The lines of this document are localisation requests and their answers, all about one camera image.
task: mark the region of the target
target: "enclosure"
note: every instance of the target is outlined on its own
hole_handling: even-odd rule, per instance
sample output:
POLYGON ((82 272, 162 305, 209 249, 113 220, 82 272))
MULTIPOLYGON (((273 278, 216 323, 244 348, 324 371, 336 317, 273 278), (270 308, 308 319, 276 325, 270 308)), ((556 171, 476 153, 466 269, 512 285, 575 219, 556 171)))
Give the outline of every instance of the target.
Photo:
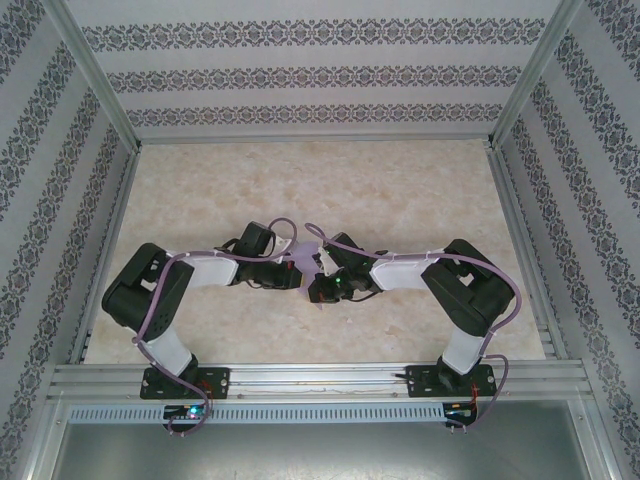
POLYGON ((637 1, 1 9, 0 478, 640 478, 637 1), (282 215, 372 251, 466 238, 515 279, 482 427, 396 377, 447 344, 430 295, 243 285, 181 304, 228 397, 166 434, 106 286, 142 243, 282 215))

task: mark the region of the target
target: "wire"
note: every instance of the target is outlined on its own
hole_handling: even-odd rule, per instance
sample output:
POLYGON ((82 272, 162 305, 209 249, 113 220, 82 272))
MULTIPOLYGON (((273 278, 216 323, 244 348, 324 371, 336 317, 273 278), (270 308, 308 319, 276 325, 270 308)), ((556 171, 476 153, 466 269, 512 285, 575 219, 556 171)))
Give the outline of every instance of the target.
POLYGON ((479 390, 478 390, 478 386, 475 383, 473 383, 471 385, 471 392, 473 394, 473 396, 471 398, 471 405, 472 405, 471 411, 478 410, 478 393, 479 393, 479 390))
POLYGON ((269 228, 271 228, 273 225, 279 222, 285 222, 291 225, 291 228, 293 229, 293 233, 292 233, 291 242, 289 243, 289 245, 287 245, 287 247, 277 255, 253 258, 253 257, 242 257, 239 255, 233 255, 231 253, 221 252, 219 250, 196 250, 192 252, 183 252, 183 253, 178 253, 174 255, 167 261, 167 263, 162 268, 162 272, 160 273, 160 278, 158 278, 156 288, 154 289, 153 296, 151 297, 151 304, 149 305, 149 310, 147 310, 147 314, 144 317, 144 321, 142 322, 142 325, 140 326, 140 330, 138 330, 138 333, 136 334, 135 337, 131 339, 131 341, 135 346, 138 347, 138 349, 140 350, 140 353, 142 353, 142 355, 144 355, 145 358, 149 360, 149 363, 151 363, 153 367, 157 368, 160 371, 160 373, 170 378, 174 382, 198 394, 200 397, 202 397, 203 405, 205 406, 204 414, 200 416, 200 420, 198 421, 198 423, 196 423, 193 427, 191 427, 189 430, 185 432, 176 432, 171 428, 171 426, 173 425, 173 421, 175 419, 175 417, 171 417, 171 419, 169 420, 169 423, 167 424, 167 430, 169 431, 170 435, 178 434, 181 437, 186 437, 187 435, 191 435, 196 431, 198 431, 200 428, 202 428, 207 418, 209 418, 209 416, 211 415, 211 403, 209 402, 209 397, 207 397, 206 393, 204 393, 201 389, 199 389, 195 385, 190 384, 189 382, 182 380, 179 376, 174 375, 169 370, 164 368, 160 363, 158 363, 158 361, 154 358, 151 352, 149 352, 149 350, 146 349, 146 347, 144 346, 144 342, 142 340, 144 338, 145 333, 147 333, 147 329, 151 324, 153 314, 155 313, 156 308, 158 306, 158 302, 160 301, 160 295, 162 294, 162 289, 164 287, 165 282, 167 281, 167 276, 169 275, 169 269, 175 262, 182 260, 183 258, 186 258, 186 257, 222 257, 222 258, 229 258, 232 260, 240 260, 240 261, 255 262, 255 263, 270 262, 272 260, 276 260, 280 257, 285 256, 287 253, 289 253, 289 251, 293 248, 296 239, 298 238, 298 227, 292 220, 288 218, 285 218, 285 217, 276 218, 269 224, 269 228))
POLYGON ((447 425, 447 423, 452 423, 453 425, 457 425, 458 427, 462 428, 464 433, 467 433, 467 429, 469 428, 464 423, 458 420, 454 420, 453 418, 447 418, 447 421, 445 422, 445 426, 447 425))
POLYGON ((353 302, 353 303, 360 303, 360 302, 364 302, 365 300, 369 300, 371 297, 375 297, 378 293, 380 293, 380 292, 373 292, 373 293, 367 295, 366 297, 358 298, 356 300, 354 300, 352 298, 347 298, 347 300, 349 300, 350 302, 353 302))
POLYGON ((500 393, 502 392, 502 389, 504 388, 504 384, 507 382, 507 376, 509 376, 509 360, 507 359, 507 357, 505 357, 501 353, 494 353, 492 355, 486 355, 484 358, 489 359, 489 360, 499 358, 500 360, 502 360, 504 362, 504 372, 502 373, 502 378, 500 379, 500 383, 498 384, 498 388, 496 388, 496 393, 494 393, 493 397, 491 397, 491 401, 489 402, 489 405, 487 405, 487 408, 484 410, 484 413, 482 415, 480 415, 476 419, 475 422, 473 422, 471 425, 469 425, 469 427, 468 427, 469 429, 476 428, 478 426, 478 423, 480 423, 482 420, 484 420, 485 417, 489 414, 489 412, 491 411, 491 409, 495 405, 496 400, 498 400, 498 397, 500 396, 500 393))
POLYGON ((267 255, 268 257, 273 255, 273 251, 276 249, 276 234, 272 231, 271 232, 271 251, 269 252, 269 255, 267 255))
POLYGON ((220 247, 220 250, 226 250, 226 249, 228 249, 231 245, 235 245, 236 243, 238 243, 238 239, 237 239, 237 238, 232 238, 231 240, 229 240, 228 242, 226 242, 224 245, 222 245, 222 247, 220 247))

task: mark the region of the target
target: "white plastic part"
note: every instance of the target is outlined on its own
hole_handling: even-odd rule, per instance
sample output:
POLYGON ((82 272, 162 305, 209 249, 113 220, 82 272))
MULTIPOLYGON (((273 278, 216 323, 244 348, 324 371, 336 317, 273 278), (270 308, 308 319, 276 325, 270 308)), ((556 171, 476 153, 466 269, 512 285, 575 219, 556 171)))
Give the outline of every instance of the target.
POLYGON ((324 275, 326 277, 328 277, 329 275, 333 275, 338 270, 340 270, 338 264, 333 261, 333 259, 329 256, 324 248, 318 248, 318 253, 320 254, 320 263, 322 263, 322 270, 324 271, 324 275))
POLYGON ((174 375, 180 375, 191 361, 191 352, 182 344, 172 326, 158 338, 143 343, 153 358, 174 375))
POLYGON ((377 260, 371 267, 371 279, 382 290, 395 290, 396 288, 417 288, 426 290, 427 284, 424 282, 422 273, 429 265, 436 262, 436 259, 427 258, 427 253, 423 260, 377 260))
MULTIPOLYGON (((284 251, 285 248, 287 248, 289 245, 291 245, 291 238, 282 238, 279 237, 278 235, 276 235, 276 238, 274 240, 274 247, 273 247, 273 252, 269 255, 270 257, 277 255, 279 253, 282 253, 284 251)), ((282 259, 284 257, 280 257, 277 258, 275 260, 273 260, 274 263, 282 263, 282 259)))
POLYGON ((442 354, 442 361, 460 375, 468 373, 479 358, 484 337, 474 337, 453 327, 449 344, 442 354))
POLYGON ((229 285, 238 271, 238 262, 224 257, 187 257, 181 261, 194 268, 187 288, 229 285))

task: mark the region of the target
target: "robotic arm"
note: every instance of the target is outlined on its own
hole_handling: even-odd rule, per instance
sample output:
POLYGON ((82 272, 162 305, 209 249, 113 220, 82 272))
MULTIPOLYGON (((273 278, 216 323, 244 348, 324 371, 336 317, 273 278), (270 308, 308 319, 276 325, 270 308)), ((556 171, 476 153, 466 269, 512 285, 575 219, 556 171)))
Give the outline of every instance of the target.
MULTIPOLYGON (((437 376, 430 381, 449 392, 460 391, 460 386, 469 387, 492 325, 515 296, 509 284, 488 269, 493 264, 465 240, 454 240, 446 248, 430 254, 396 256, 381 251, 376 252, 378 258, 372 259, 364 251, 357 253, 361 249, 345 233, 333 239, 321 237, 325 243, 313 255, 313 260, 323 273, 316 273, 308 286, 309 300, 312 303, 359 301, 353 298, 356 290, 369 292, 369 296, 398 288, 430 290, 455 325, 449 344, 438 360, 437 376), (488 268, 447 256, 476 260, 488 268)), ((195 384, 198 361, 171 326, 185 291, 205 285, 234 286, 243 282, 252 282, 250 285, 254 288, 255 285, 276 290, 300 288, 304 283, 303 273, 293 260, 295 255, 283 254, 276 258, 295 246, 295 238, 280 238, 270 228, 251 222, 239 239, 206 252, 206 256, 174 259, 161 285, 151 321, 141 336, 144 350, 150 354, 147 356, 177 379, 195 384), (271 254, 265 258, 263 255, 271 242, 271 254)), ((154 244, 142 245, 107 289, 102 308, 118 324, 140 337, 158 288, 154 284, 174 256, 175 252, 154 244)))
MULTIPOLYGON (((345 233, 339 233, 332 240, 358 248, 345 233)), ((441 380, 447 385, 454 384, 457 376, 467 375, 478 363, 489 329, 515 295, 498 275, 470 263, 424 254, 395 259, 394 254, 387 251, 376 253, 391 258, 372 261, 367 256, 326 242, 323 248, 338 270, 330 276, 316 275, 309 288, 311 302, 352 300, 355 290, 369 291, 373 295, 398 288, 431 290, 455 325, 439 360, 441 380)), ((493 265, 466 240, 454 240, 442 252, 493 265)), ((325 256, 320 258, 328 263, 325 256)))

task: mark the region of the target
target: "aluminum frame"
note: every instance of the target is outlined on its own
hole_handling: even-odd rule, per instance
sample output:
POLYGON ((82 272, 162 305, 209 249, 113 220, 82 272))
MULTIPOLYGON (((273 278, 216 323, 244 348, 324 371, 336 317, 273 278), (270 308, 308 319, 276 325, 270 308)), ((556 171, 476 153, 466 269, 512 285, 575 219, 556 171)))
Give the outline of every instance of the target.
MULTIPOLYGON (((496 381, 504 367, 494 367, 496 381)), ((437 406, 443 401, 466 398, 409 398, 403 379, 405 363, 359 364, 261 364, 224 365, 230 368, 227 400, 214 402, 218 408, 246 406, 310 405, 335 406, 354 404, 384 405, 393 409, 407 405, 437 406)), ((141 400, 140 384, 147 365, 59 365, 55 368, 46 404, 36 431, 32 451, 23 478, 51 478, 63 445, 67 425, 74 408, 83 405, 115 407, 160 407, 183 403, 176 400, 141 400)), ((608 443, 591 385, 580 360, 512 361, 500 402, 567 402, 580 447, 590 475, 594 479, 620 478, 608 443)), ((425 421, 404 418, 402 421, 425 421)), ((148 424, 140 417, 122 416, 118 423, 148 424)), ((258 423, 242 418, 235 423, 258 423)), ((318 423, 301 421, 299 423, 318 423)))
POLYGON ((107 112, 107 116, 115 126, 120 138, 131 151, 137 152, 140 147, 140 139, 66 1, 43 0, 42 5, 100 100, 102 108, 107 112))

